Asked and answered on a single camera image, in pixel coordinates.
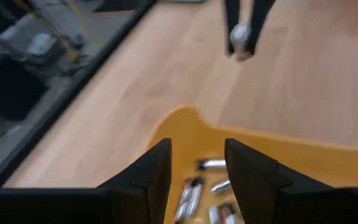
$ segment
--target battery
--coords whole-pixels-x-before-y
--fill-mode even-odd
[[[225,203],[219,206],[219,212],[221,214],[223,224],[237,224],[236,212],[233,204]]]
[[[193,181],[193,190],[191,191],[191,197],[189,199],[189,205],[186,211],[186,217],[193,217],[197,211],[198,204],[200,202],[201,193],[203,191],[204,178],[197,177]]]
[[[221,216],[217,206],[213,205],[208,209],[208,216],[210,224],[221,224]]]
[[[197,161],[197,170],[226,169],[224,159],[200,159]]]
[[[231,189],[230,180],[224,180],[214,185],[211,189],[211,192],[216,195],[219,195],[219,194],[223,194],[224,192],[227,192],[230,189]]]
[[[183,188],[183,192],[179,201],[179,206],[175,214],[175,223],[178,223],[180,220],[186,217],[187,206],[189,204],[191,192],[193,191],[193,182],[194,180],[191,178],[185,180],[185,186]]]

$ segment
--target yellow cable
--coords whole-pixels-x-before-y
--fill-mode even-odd
[[[19,7],[23,7],[26,11],[28,11],[29,13],[33,14],[37,19],[39,19],[40,21],[42,21],[47,29],[49,29],[49,31],[52,33],[52,35],[56,38],[58,38],[63,47],[66,49],[67,54],[70,58],[71,62],[75,62],[77,61],[79,55],[78,53],[73,50],[70,46],[70,44],[66,41],[66,40],[62,40],[55,28],[55,26],[53,24],[51,24],[49,21],[46,21],[38,12],[32,10],[23,0],[14,0],[14,2],[19,6]]]
[[[81,11],[74,4],[74,1],[73,0],[67,0],[67,2],[70,5],[70,7],[77,13],[78,18],[80,18],[80,23],[82,24],[84,29],[89,33],[89,36],[91,37],[91,39],[93,39],[93,41],[95,41],[95,43],[97,43],[99,46],[101,46],[101,42],[96,38],[96,36],[91,31],[91,29],[89,29],[88,26],[86,25],[85,19],[82,16]]]

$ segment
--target wooden surface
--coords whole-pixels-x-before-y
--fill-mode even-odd
[[[220,3],[158,3],[6,187],[97,186],[183,104],[215,124],[358,146],[358,1],[278,0],[242,64],[224,55]]]
[[[210,192],[214,183],[227,178],[226,170],[195,170],[198,159],[223,158],[227,138],[234,138],[302,174],[334,187],[358,186],[358,147],[339,147],[247,129],[217,127],[205,123],[191,107],[170,113],[155,131],[147,148],[163,138],[172,140],[173,158],[172,183],[165,211],[166,224],[173,223],[184,180],[189,177],[203,176],[206,183],[196,216],[187,219],[186,224],[209,223],[208,208],[212,205],[227,202],[236,204],[233,192],[219,196]]]

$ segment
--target yellow tray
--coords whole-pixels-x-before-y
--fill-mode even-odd
[[[219,128],[206,124],[195,108],[183,107],[170,113],[158,126],[148,149],[163,138],[172,139],[172,184],[165,212],[166,224],[173,223],[184,180],[206,178],[198,212],[187,223],[209,223],[208,208],[234,202],[234,194],[217,197],[211,184],[227,178],[226,171],[195,171],[200,158],[223,158],[224,140],[234,138],[314,179],[333,187],[358,186],[358,147],[342,147],[302,139],[249,131]]]

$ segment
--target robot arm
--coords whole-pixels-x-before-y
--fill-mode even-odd
[[[227,54],[255,54],[260,31],[275,0],[254,0],[249,27],[239,24],[240,0],[224,0]]]

